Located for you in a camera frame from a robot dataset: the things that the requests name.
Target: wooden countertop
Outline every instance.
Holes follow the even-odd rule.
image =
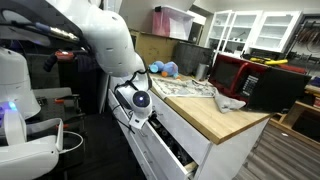
[[[214,98],[166,97],[164,102],[215,144],[271,117],[268,113],[241,110],[222,114]]]

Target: floor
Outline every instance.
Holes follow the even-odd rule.
[[[46,179],[145,179],[119,125],[110,114],[85,120],[84,162]],[[234,180],[320,179],[320,151],[267,125]]]

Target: white robot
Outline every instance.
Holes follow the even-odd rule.
[[[0,0],[0,4],[2,6],[0,7],[0,22],[9,22],[5,28],[1,28],[0,23],[0,39],[29,40],[46,46],[53,43],[47,38],[46,34],[48,34],[50,37],[64,38],[66,42],[84,41],[86,43],[83,44],[87,45],[84,48],[90,49],[90,52],[94,53],[100,67],[107,74],[113,77],[132,76],[130,81],[119,85],[114,93],[124,107],[132,109],[133,120],[130,121],[130,125],[138,129],[143,126],[152,112],[152,101],[146,92],[151,87],[151,80],[145,64],[134,51],[128,27],[121,16],[114,12],[103,11],[87,0]],[[32,10],[36,5],[44,9]],[[45,24],[45,22],[41,22],[41,16],[35,18],[36,20],[31,20],[30,18],[36,12],[52,13],[52,19],[57,19],[61,23],[65,21],[74,23],[82,31],[83,37]],[[6,54],[8,50],[1,49],[0,51],[4,52],[0,61],[10,59],[10,56]],[[34,96],[30,97],[29,100],[32,102]],[[12,109],[10,104],[11,102],[2,105],[5,107],[2,108],[4,120],[0,122],[0,127],[4,128],[9,146],[0,147],[0,176],[4,179],[40,177],[56,166],[58,154],[63,151],[62,129],[59,129],[57,136],[26,142],[27,130],[36,129],[26,126],[24,122],[24,119],[32,114],[22,117],[18,111],[29,112],[30,110],[23,110],[22,106],[18,105],[19,103],[17,103],[16,109]],[[61,121],[52,121],[60,124],[59,128],[62,127]],[[15,133],[12,133],[10,127],[15,127]],[[17,134],[19,137],[12,139],[12,134]]]

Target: drawer handle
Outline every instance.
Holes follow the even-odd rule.
[[[141,166],[141,169],[144,169],[144,165],[142,163],[140,164],[140,166]],[[146,173],[145,174],[146,178],[149,179],[150,175],[147,173],[146,169],[144,169],[144,171]]]
[[[139,130],[139,133],[141,134],[142,137],[148,137],[148,135],[144,134],[142,130]]]
[[[143,156],[146,158],[147,162],[150,164],[150,163],[152,163],[152,161],[149,160],[149,158],[148,158],[147,155],[148,155],[148,154],[147,154],[147,151],[144,151],[144,152],[143,152]]]

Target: pink box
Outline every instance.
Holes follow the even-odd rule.
[[[194,17],[169,6],[153,12],[152,34],[188,40]]]

